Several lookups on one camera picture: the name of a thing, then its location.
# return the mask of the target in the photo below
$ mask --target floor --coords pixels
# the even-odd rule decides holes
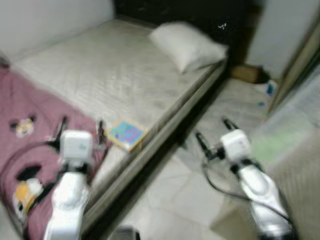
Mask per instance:
[[[227,132],[222,115],[250,133],[265,119],[268,101],[254,85],[231,79],[195,127],[212,145]],[[138,229],[142,240],[225,240],[211,225],[227,199],[205,181],[203,154],[195,141],[191,133],[183,144],[172,147],[139,190],[120,225]],[[228,169],[223,163],[210,166],[209,174],[228,189]]]

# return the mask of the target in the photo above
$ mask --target white pillow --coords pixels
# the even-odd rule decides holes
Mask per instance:
[[[150,34],[150,39],[172,59],[181,73],[221,61],[226,57],[228,49],[182,21],[157,27]]]

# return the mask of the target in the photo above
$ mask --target white wall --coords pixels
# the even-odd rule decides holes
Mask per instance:
[[[320,0],[266,0],[246,63],[262,65],[273,78],[279,78],[319,8]]]
[[[0,51],[16,60],[113,15],[112,0],[1,0]]]

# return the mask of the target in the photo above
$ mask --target white mattress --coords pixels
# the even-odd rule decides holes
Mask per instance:
[[[172,61],[149,40],[151,30],[110,20],[30,55],[16,66],[39,87],[87,115],[103,118],[108,127],[119,118],[145,127],[147,143],[195,95],[214,69],[215,73],[224,69],[224,64],[219,64],[179,74]],[[93,180],[89,205],[138,153],[111,148]]]

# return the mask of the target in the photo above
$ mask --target book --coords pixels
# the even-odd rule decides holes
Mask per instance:
[[[108,139],[127,151],[131,151],[145,135],[142,127],[126,120],[117,121],[107,133]]]

